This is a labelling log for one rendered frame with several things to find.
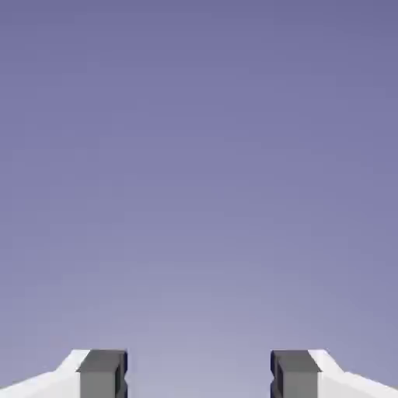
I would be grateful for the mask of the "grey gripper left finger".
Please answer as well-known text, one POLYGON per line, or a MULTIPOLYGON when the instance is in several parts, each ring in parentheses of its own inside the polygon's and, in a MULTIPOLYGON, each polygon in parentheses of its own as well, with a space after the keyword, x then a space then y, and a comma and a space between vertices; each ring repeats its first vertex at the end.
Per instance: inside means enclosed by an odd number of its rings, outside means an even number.
POLYGON ((128 398, 126 350, 74 349, 53 371, 0 388, 0 398, 128 398))

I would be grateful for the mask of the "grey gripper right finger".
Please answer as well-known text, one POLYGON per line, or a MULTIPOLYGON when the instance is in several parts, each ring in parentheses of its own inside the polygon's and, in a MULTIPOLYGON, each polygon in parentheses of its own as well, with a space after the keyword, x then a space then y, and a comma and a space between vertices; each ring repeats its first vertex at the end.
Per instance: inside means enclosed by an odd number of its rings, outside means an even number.
POLYGON ((344 371, 324 349, 273 350, 270 398, 398 398, 398 388, 344 371))

